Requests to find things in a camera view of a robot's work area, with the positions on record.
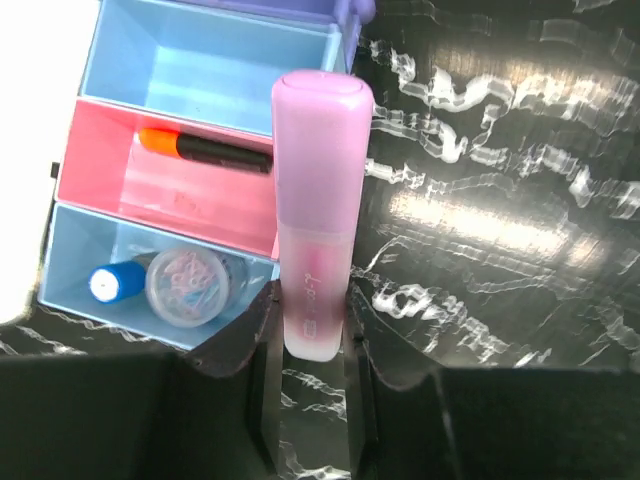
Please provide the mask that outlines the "orange black marker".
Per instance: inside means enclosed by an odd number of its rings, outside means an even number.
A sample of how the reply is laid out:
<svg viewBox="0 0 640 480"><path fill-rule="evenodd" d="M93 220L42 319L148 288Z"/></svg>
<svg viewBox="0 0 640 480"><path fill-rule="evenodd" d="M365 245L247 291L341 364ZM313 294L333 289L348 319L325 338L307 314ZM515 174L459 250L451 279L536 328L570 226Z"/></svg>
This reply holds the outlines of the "orange black marker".
<svg viewBox="0 0 640 480"><path fill-rule="evenodd" d="M137 136L146 150L167 157L260 174L269 174L273 168L273 159L266 153L188 133L143 128Z"/></svg>

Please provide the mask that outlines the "black marble pattern mat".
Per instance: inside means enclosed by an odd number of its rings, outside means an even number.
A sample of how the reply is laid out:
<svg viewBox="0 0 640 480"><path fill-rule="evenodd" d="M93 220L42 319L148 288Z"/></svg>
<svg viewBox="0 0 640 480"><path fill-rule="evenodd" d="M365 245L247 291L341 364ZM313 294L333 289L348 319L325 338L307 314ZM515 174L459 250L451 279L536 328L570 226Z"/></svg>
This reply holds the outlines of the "black marble pattern mat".
<svg viewBox="0 0 640 480"><path fill-rule="evenodd" d="M620 2L386 1L356 70L395 130L375 129L355 285L376 316L445 367L619 369L639 377L639 74L584 40ZM33 307L6 357L177 352L150 337ZM344 351L287 360L272 479L351 479Z"/></svg>

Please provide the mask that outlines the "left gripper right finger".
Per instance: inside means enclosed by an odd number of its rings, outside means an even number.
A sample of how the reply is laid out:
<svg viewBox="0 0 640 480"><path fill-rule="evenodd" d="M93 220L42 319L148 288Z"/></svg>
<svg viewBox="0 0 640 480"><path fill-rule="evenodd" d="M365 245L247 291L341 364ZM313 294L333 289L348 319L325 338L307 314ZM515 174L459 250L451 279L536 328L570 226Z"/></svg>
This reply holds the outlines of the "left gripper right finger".
<svg viewBox="0 0 640 480"><path fill-rule="evenodd" d="M635 479L639 377L619 369L445 367L356 285L343 334L356 479Z"/></svg>

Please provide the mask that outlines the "pink bin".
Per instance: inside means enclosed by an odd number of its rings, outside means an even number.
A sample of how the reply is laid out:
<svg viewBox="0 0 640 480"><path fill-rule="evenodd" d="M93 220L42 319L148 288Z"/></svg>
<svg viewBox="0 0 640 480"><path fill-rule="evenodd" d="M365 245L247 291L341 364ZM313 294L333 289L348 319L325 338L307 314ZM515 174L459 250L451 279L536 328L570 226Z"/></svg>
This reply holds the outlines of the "pink bin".
<svg viewBox="0 0 640 480"><path fill-rule="evenodd" d="M265 136L79 98L58 177L57 200L277 259L272 174L148 151L138 140L144 128L272 152L272 141Z"/></svg>

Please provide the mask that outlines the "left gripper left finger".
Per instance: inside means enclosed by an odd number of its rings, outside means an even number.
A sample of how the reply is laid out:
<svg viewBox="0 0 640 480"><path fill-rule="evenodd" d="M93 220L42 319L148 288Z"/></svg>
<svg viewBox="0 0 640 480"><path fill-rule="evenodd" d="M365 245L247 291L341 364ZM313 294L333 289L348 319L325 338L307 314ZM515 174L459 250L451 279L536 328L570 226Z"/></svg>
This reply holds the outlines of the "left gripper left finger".
<svg viewBox="0 0 640 480"><path fill-rule="evenodd" d="M5 479L272 479L281 288L188 353L6 357Z"/></svg>

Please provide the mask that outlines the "purple bin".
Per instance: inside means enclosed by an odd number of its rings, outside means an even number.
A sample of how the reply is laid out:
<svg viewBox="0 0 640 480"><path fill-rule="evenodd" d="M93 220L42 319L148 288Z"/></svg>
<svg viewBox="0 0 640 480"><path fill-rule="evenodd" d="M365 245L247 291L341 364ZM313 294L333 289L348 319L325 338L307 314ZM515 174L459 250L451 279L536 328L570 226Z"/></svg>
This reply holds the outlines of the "purple bin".
<svg viewBox="0 0 640 480"><path fill-rule="evenodd" d="M191 4L312 25L336 24L342 34L347 71L352 68L362 26L376 14L375 1L203 0Z"/></svg>

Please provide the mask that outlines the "white dry-erase board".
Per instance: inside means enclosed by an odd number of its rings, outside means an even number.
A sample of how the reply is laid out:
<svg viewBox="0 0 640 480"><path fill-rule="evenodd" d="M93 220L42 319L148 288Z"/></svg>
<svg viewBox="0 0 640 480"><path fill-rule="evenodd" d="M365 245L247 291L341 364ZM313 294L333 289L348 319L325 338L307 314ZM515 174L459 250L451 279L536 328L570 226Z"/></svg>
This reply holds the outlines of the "white dry-erase board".
<svg viewBox="0 0 640 480"><path fill-rule="evenodd" d="M1 322L26 316L97 1L1 4Z"/></svg>

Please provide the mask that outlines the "pink eraser stick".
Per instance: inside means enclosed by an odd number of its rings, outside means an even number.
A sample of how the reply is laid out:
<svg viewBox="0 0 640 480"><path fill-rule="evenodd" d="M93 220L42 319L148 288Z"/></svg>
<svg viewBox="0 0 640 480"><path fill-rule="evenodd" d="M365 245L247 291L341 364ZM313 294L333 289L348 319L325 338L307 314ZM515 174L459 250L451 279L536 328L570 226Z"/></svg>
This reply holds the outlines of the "pink eraser stick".
<svg viewBox="0 0 640 480"><path fill-rule="evenodd" d="M272 89L284 342L299 359L341 344L373 103L342 73L298 70Z"/></svg>

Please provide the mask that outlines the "small clear glue bottle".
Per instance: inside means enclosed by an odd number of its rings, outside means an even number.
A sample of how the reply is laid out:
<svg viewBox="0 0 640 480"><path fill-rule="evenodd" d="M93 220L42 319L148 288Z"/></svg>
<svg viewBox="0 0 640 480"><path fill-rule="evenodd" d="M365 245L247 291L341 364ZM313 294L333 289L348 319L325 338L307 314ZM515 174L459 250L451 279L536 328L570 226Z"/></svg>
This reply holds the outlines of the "small clear glue bottle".
<svg viewBox="0 0 640 480"><path fill-rule="evenodd" d="M244 260L204 247L177 247L95 268L91 295L111 304L144 293L152 311L182 328L204 325L239 301L249 280Z"/></svg>

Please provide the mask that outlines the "light blue bin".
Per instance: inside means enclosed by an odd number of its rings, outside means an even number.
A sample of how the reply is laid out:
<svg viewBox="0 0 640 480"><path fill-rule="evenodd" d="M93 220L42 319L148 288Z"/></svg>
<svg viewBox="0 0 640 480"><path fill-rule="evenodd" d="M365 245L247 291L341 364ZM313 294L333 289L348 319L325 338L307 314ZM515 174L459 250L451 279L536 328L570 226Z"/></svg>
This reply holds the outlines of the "light blue bin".
<svg viewBox="0 0 640 480"><path fill-rule="evenodd" d="M81 93L268 136L272 86L298 69L346 72L336 26L175 1L104 1Z"/></svg>
<svg viewBox="0 0 640 480"><path fill-rule="evenodd" d="M192 349L245 311L277 273L265 258L57 204L39 300Z"/></svg>

